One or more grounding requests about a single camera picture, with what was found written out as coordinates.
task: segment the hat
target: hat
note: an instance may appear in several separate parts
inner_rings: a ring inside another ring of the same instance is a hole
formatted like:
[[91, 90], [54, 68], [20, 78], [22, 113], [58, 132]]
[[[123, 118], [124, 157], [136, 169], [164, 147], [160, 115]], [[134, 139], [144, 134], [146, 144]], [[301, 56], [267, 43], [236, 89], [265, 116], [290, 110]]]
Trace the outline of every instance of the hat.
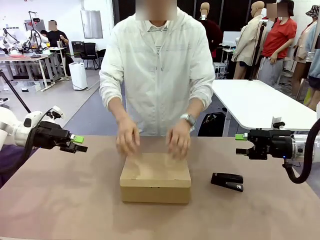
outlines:
[[313, 5], [310, 11], [305, 13], [307, 16], [317, 18], [319, 16], [319, 6]]
[[287, 3], [288, 4], [288, 14], [290, 17], [294, 16], [294, 8], [295, 8], [295, 2], [292, 0], [281, 0], [280, 3]]

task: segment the white zip-up jacket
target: white zip-up jacket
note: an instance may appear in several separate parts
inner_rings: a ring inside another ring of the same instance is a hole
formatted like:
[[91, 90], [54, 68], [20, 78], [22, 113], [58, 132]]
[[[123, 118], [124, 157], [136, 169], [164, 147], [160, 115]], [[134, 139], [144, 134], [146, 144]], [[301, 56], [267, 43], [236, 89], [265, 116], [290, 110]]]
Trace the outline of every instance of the white zip-up jacket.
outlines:
[[144, 21], [130, 16], [112, 30], [100, 71], [100, 94], [108, 107], [112, 98], [122, 100], [144, 136], [165, 136], [189, 100], [199, 98], [206, 109], [213, 96], [215, 71], [206, 30], [177, 9], [158, 53]]

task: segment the hand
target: hand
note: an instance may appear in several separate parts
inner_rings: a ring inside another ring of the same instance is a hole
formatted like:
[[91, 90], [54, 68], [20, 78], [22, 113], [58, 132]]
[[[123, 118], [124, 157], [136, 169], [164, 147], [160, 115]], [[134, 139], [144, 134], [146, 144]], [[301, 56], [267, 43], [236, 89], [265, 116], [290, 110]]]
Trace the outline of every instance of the hand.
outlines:
[[166, 134], [166, 144], [169, 148], [169, 153], [173, 154], [174, 158], [184, 159], [187, 156], [190, 148], [190, 123], [185, 119], [180, 121], [170, 129]]
[[277, 52], [274, 52], [271, 57], [270, 57], [270, 63], [271, 64], [275, 64], [276, 61], [277, 61], [277, 58], [278, 58], [278, 53]]
[[119, 153], [132, 156], [140, 146], [139, 129], [137, 125], [126, 116], [118, 121], [118, 135], [116, 137], [116, 148]]

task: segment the silver watch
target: silver watch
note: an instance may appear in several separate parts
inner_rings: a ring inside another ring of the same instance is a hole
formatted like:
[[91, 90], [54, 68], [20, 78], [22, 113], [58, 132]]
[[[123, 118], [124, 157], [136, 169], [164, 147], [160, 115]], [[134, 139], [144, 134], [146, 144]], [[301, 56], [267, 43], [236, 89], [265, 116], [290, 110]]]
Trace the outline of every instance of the silver watch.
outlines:
[[196, 125], [197, 120], [192, 115], [185, 113], [180, 117], [180, 119], [185, 119], [188, 123], [191, 124], [192, 127], [191, 127], [190, 132], [195, 130], [195, 125]]

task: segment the cap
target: cap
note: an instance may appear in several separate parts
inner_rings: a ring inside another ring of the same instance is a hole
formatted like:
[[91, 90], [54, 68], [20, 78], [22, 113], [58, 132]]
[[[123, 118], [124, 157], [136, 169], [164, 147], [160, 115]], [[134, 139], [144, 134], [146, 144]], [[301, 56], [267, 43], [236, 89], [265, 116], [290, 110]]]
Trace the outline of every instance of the cap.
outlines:
[[309, 17], [317, 18], [319, 16], [319, 6], [313, 5], [310, 11], [307, 11], [305, 14]]

